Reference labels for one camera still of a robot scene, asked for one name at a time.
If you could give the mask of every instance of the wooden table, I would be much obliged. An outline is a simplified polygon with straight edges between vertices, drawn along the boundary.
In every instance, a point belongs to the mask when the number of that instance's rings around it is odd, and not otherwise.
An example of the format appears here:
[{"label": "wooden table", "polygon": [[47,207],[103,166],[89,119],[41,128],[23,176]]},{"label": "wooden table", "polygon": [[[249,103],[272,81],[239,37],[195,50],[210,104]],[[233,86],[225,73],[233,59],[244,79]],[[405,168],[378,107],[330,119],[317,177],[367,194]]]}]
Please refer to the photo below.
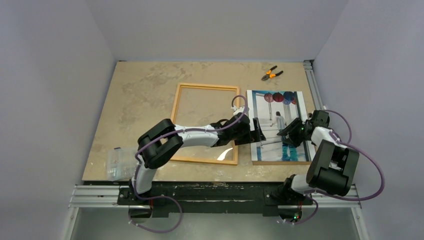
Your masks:
[{"label": "wooden table", "polygon": [[[269,68],[284,73],[262,81]],[[170,118],[178,83],[240,86],[246,90],[302,91],[306,110],[314,103],[300,62],[118,62],[82,176],[83,181],[107,181],[108,151],[135,147],[137,139],[162,119]],[[170,161],[155,181],[280,182],[305,174],[309,165],[252,165],[250,145],[238,148],[238,165]]]}]

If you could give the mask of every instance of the orange pliers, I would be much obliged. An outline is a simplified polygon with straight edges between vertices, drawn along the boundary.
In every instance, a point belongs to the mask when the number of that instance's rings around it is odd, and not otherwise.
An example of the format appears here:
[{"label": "orange pliers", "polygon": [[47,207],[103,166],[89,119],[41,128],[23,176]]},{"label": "orange pliers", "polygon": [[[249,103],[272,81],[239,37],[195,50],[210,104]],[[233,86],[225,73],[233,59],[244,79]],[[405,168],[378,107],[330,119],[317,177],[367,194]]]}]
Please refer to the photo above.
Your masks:
[{"label": "orange pliers", "polygon": [[266,74],[262,77],[262,81],[268,80],[268,79],[272,79],[274,77],[280,76],[284,71],[280,71],[279,73],[273,73],[271,74],[271,72],[276,69],[277,66],[273,66],[271,67],[271,69],[269,71],[266,72]]}]

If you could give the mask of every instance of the gray wall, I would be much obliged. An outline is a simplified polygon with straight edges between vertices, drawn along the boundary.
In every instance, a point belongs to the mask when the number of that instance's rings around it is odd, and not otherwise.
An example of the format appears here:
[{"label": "gray wall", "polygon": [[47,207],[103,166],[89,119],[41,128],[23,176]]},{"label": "gray wall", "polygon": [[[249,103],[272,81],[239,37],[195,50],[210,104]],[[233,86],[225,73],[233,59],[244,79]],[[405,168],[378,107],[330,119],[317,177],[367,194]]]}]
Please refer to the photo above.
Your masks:
[{"label": "gray wall", "polygon": [[83,0],[0,1],[1,239],[59,238],[114,65]]},{"label": "gray wall", "polygon": [[348,0],[86,0],[119,60],[314,59]]},{"label": "gray wall", "polygon": [[[314,62],[323,102],[347,117],[353,144],[385,173],[383,194],[362,203],[371,239],[424,234],[423,10],[422,0],[350,0]],[[361,196],[380,184],[364,158],[355,177]]]}]

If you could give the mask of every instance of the picture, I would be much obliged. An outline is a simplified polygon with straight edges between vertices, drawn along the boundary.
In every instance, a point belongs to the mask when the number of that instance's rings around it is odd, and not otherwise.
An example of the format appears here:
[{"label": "picture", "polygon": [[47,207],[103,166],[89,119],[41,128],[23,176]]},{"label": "picture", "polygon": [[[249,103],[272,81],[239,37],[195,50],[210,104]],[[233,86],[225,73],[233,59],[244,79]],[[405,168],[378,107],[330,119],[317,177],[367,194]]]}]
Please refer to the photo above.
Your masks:
[{"label": "picture", "polygon": [[258,118],[266,141],[251,143],[251,158],[257,162],[307,163],[315,156],[311,141],[298,147],[283,143],[277,133],[295,118],[307,119],[303,94],[300,91],[248,90],[249,118]]}]

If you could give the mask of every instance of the transparent plastic box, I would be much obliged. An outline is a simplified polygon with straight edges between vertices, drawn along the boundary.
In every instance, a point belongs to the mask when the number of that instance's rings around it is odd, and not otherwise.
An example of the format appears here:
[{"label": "transparent plastic box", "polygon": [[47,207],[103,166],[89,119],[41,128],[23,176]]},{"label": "transparent plastic box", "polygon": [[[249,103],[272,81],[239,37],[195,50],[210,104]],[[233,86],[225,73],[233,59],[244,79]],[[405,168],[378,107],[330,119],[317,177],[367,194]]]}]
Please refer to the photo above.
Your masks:
[{"label": "transparent plastic box", "polygon": [[118,181],[130,179],[136,172],[137,160],[136,147],[117,147],[108,152],[107,155],[107,180]]}]

